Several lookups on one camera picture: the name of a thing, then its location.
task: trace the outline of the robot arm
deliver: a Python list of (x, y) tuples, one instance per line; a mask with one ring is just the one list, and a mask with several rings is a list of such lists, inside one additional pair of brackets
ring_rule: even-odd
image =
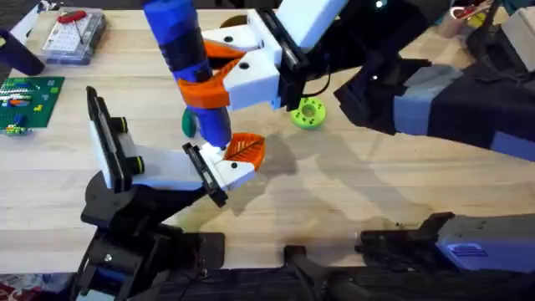
[[(480, 64), (461, 73), (399, 57), (449, 6), (447, 0), (286, 0), (276, 13), (248, 10), (245, 24), (201, 33), (208, 58), (228, 64), (206, 81), (179, 78), (178, 85), (188, 107), (211, 112), (197, 115), (203, 137), (225, 147), (231, 133), (227, 110), (261, 102), (273, 110), (295, 110), (308, 80), (362, 66), (334, 93), (355, 125), (391, 135), (440, 137), (535, 160), (535, 136), (522, 130), (532, 128), (526, 113), (532, 111), (530, 101), (476, 101), (506, 90), (520, 93), (517, 87), (503, 89), (488, 80), (482, 84), (481, 74), (494, 70)], [(156, 34), (159, 29), (150, 23)], [(430, 74), (436, 79), (425, 87), (422, 80)], [(470, 94), (460, 93), (467, 87)], [(522, 97), (530, 99), (527, 93)]]

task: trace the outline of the electronic component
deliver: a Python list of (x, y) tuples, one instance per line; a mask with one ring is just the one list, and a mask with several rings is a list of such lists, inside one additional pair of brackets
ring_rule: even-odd
[(42, 55), (48, 64), (89, 64), (106, 28), (101, 9), (61, 8)]

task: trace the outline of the black bracket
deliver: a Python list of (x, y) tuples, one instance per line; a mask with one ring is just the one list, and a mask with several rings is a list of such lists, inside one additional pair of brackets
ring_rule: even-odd
[(272, 9), (259, 8), (257, 13), (283, 49), (278, 82), (278, 96), (281, 98), (281, 106), (286, 106), (287, 111), (295, 110), (299, 107), (299, 102), (303, 95), (310, 62), (301, 48), (290, 37)]

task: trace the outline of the black cable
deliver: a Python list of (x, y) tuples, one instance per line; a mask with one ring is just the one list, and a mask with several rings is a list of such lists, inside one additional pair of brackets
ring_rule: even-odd
[(283, 271), (285, 266), (282, 266), (280, 268), (276, 268), (274, 270), (270, 270), (267, 272), (264, 272), (264, 277), (262, 278), (262, 281), (258, 284), (258, 286), (255, 288), (254, 292), (252, 293), (251, 297), (247, 301), (257, 300), (257, 297), (260, 296), (260, 292), (262, 291), (262, 288), (268, 283), (268, 280), (273, 277), (273, 275), (277, 274), (278, 272)]
[(325, 92), (325, 90), (331, 84), (331, 73), (329, 71), (329, 67), (327, 67), (327, 73), (328, 73), (327, 84), (325, 84), (325, 86), (320, 91), (314, 92), (314, 93), (311, 93), (311, 94), (303, 94), (303, 95), (301, 95), (301, 97), (303, 97), (303, 98), (315, 97), (315, 96), (318, 96), (318, 95), (322, 94), (323, 92)]
[(301, 288), (303, 288), (304, 292), (307, 294), (308, 300), (319, 301), (320, 297), (308, 286), (307, 280), (303, 276), (303, 272), (301, 272), (301, 270), (298, 268), (295, 268), (294, 272), (298, 276), (299, 282), (301, 283)]
[(182, 289), (181, 296), (178, 298), (177, 301), (181, 301), (184, 298), (184, 296), (186, 296), (187, 290), (190, 289), (191, 285), (193, 285), (193, 283), (197, 281), (197, 279), (199, 278), (199, 275), (200, 274), (197, 274), (194, 278), (190, 280), (190, 282), (186, 284), (186, 287)]

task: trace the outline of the red object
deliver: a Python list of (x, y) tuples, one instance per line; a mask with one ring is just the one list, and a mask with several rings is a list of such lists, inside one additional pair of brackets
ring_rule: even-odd
[(0, 283), (0, 301), (32, 301), (36, 300), (39, 292), (23, 289), (20, 293), (15, 288)]
[(70, 13), (63, 14), (58, 17), (58, 22), (61, 24), (68, 24), (72, 22), (79, 21), (83, 18), (87, 17), (87, 13), (85, 11), (74, 11)]

